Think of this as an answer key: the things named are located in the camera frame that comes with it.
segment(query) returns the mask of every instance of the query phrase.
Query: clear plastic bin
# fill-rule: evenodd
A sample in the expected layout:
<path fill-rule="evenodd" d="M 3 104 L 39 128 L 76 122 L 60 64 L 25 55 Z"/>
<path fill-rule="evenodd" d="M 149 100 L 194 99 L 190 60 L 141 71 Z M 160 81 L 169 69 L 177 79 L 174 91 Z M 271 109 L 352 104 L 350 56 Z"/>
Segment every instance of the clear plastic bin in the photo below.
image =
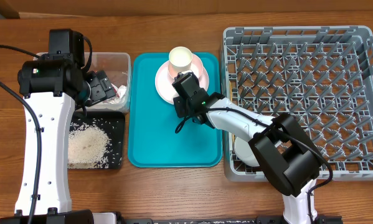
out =
<path fill-rule="evenodd" d="M 89 53 L 85 53 L 85 63 L 87 63 Z M 107 77 L 117 88 L 125 86 L 126 91 L 124 96 L 118 103 L 101 102 L 91 106 L 88 110 L 99 111 L 120 111 L 127 113 L 130 110 L 130 91 L 131 91 L 131 58 L 127 53 L 113 52 L 94 52 L 92 53 L 92 63 L 90 71 L 104 70 Z"/>

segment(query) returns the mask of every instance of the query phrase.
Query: wire dish rack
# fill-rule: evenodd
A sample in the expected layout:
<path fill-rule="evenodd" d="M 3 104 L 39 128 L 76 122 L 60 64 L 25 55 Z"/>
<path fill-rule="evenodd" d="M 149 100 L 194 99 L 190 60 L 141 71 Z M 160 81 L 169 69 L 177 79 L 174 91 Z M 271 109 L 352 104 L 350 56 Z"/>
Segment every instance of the wire dish rack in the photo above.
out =
<path fill-rule="evenodd" d="M 364 26 L 229 27 L 221 84 L 236 105 L 292 114 L 329 161 L 334 180 L 373 180 L 373 35 Z M 266 181 L 224 134 L 231 181 Z M 279 150 L 288 145 L 281 145 Z M 321 168 L 320 179 L 329 172 Z"/>

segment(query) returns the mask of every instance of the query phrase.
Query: white granules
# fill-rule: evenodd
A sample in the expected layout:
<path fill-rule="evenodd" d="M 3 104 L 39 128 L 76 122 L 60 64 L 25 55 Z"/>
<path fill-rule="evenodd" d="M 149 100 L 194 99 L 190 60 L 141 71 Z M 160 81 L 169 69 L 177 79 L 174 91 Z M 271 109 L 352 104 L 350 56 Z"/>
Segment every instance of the white granules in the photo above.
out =
<path fill-rule="evenodd" d="M 103 157 L 110 143 L 107 134 L 95 124 L 83 124 L 68 135 L 68 167 L 76 169 L 105 168 Z"/>

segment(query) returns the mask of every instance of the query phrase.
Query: teal tray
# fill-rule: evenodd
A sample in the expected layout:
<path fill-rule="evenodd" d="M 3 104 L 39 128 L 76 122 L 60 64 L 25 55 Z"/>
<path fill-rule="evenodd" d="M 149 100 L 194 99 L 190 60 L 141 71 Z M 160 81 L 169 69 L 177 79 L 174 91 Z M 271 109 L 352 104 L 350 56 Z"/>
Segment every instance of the teal tray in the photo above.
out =
<path fill-rule="evenodd" d="M 208 94 L 220 92 L 219 64 L 209 53 L 196 53 L 209 74 Z M 182 121 L 174 105 L 157 93 L 154 78 L 167 53 L 142 54 L 135 59 L 131 84 L 128 158 L 137 167 L 212 167 L 222 158 L 222 131 Z"/>

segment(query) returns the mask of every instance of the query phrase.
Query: cup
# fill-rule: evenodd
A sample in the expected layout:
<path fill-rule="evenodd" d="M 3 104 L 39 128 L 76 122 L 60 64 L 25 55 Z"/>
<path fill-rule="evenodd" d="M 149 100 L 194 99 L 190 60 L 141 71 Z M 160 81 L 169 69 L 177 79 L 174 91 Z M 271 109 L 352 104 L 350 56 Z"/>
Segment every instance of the cup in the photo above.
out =
<path fill-rule="evenodd" d="M 179 72 L 191 69 L 193 54 L 186 47 L 176 47 L 169 52 L 168 74 L 176 78 Z"/>

